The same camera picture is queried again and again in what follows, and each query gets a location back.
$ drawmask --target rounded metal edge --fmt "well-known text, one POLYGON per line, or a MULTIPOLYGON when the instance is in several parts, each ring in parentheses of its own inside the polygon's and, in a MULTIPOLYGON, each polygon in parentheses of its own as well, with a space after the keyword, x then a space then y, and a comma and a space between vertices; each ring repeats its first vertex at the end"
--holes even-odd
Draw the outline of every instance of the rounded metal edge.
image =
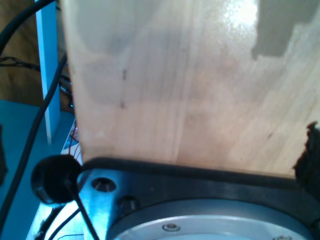
POLYGON ((313 240, 302 223, 285 213, 257 204, 224 199, 179 200, 146 207, 114 224, 107 239, 131 240, 142 234, 147 240, 196 232, 228 233, 261 240, 272 240, 280 235, 289 235, 295 240, 313 240), (162 227, 167 224, 175 224, 180 229, 164 231, 162 227), (262 237, 252 238, 255 233, 262 237))

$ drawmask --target black plastic piece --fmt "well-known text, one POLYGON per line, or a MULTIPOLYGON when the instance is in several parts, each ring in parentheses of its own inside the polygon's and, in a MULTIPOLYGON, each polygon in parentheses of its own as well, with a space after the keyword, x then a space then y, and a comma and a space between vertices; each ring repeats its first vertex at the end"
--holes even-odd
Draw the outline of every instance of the black plastic piece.
POLYGON ((45 204, 66 204, 73 201, 66 183, 78 192, 77 177, 81 165, 71 155, 54 155, 40 161, 31 176, 33 193, 45 204))
POLYGON ((320 130, 317 122, 309 124, 305 150, 298 159, 295 177, 299 185, 320 201, 320 130))

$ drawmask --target teal surface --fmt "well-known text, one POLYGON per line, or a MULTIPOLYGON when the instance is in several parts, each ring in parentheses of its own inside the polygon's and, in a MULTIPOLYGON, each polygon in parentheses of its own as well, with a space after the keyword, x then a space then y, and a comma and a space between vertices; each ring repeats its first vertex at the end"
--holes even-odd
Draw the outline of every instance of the teal surface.
MULTIPOLYGON (((26 139, 39 107, 0 100, 0 124, 8 173, 0 186, 0 205, 10 187, 26 139)), ((75 116, 61 112, 60 122, 52 144, 47 143, 45 119, 42 119, 21 184, 11 205, 0 240, 25 240, 40 201, 31 190, 31 173, 38 161, 60 154, 75 116)))

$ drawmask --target light wood surface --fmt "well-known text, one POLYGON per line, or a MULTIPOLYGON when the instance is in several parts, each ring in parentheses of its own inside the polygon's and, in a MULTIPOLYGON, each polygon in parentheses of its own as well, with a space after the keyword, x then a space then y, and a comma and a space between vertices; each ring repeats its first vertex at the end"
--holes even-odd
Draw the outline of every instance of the light wood surface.
POLYGON ((318 0, 68 0, 83 161, 293 174, 320 119, 318 0))

